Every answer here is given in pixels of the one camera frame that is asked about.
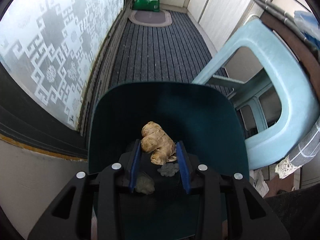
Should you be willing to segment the brown ginger root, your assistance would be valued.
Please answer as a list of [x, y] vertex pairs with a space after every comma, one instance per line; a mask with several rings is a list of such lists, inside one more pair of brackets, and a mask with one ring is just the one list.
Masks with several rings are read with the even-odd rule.
[[151, 154], [151, 162], [155, 165], [164, 165], [177, 160], [176, 144], [159, 126], [150, 121], [142, 128], [141, 148]]

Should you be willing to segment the tan crumpled trash piece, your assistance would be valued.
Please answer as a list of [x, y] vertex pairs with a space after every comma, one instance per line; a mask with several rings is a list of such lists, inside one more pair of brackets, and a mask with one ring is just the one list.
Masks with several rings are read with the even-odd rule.
[[135, 189], [139, 193], [151, 194], [155, 191], [155, 183], [153, 179], [146, 173], [139, 172]]

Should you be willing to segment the grey crumpled trash piece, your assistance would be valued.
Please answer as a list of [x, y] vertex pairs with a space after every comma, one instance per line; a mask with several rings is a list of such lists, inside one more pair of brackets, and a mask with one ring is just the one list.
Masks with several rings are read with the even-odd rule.
[[157, 170], [161, 176], [173, 177], [179, 171], [178, 163], [166, 163]]

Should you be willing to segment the dark teal trash bin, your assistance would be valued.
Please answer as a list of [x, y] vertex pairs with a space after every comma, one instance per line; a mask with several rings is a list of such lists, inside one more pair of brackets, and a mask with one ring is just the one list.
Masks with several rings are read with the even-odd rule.
[[[231, 102], [211, 87], [174, 82], [128, 83], [100, 99], [90, 130], [89, 172], [101, 172], [132, 151], [150, 121], [210, 170], [248, 177], [245, 139]], [[186, 193], [179, 175], [162, 177], [146, 154], [140, 169], [155, 181], [155, 191], [145, 195], [116, 187], [116, 224], [122, 239], [193, 236], [208, 209], [205, 191]]]

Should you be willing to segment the dark striped floor mat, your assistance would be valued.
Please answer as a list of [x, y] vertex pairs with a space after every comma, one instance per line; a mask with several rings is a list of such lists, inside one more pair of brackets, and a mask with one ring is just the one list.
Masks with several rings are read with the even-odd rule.
[[127, 21], [107, 93], [114, 101], [152, 103], [163, 95], [164, 85], [189, 84], [212, 55], [191, 18], [170, 12], [166, 27], [146, 27]]

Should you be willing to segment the grey checked tablecloth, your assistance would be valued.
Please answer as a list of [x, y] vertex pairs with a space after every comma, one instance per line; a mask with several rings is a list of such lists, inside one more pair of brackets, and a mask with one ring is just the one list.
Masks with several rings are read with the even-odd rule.
[[284, 179], [310, 162], [319, 153], [319, 119], [310, 132], [275, 167], [280, 179]]

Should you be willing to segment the light blue plastic stool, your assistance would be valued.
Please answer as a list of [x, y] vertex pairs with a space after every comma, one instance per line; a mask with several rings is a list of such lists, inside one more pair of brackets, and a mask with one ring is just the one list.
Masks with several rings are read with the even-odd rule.
[[[262, 69], [247, 82], [220, 77], [216, 72], [241, 48], [247, 47]], [[245, 140], [249, 169], [255, 170], [283, 159], [315, 126], [319, 103], [312, 85], [283, 42], [255, 19], [240, 27], [193, 83], [231, 87], [228, 98], [235, 109], [249, 105], [258, 133]], [[279, 120], [268, 127], [259, 97], [274, 87], [280, 99]]]

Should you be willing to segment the grey oval floor mat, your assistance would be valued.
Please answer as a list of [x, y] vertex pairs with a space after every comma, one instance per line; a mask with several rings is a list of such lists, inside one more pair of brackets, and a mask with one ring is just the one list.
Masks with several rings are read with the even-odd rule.
[[170, 12], [160, 10], [160, 12], [133, 10], [129, 15], [129, 20], [136, 24], [145, 27], [162, 28], [172, 24]]

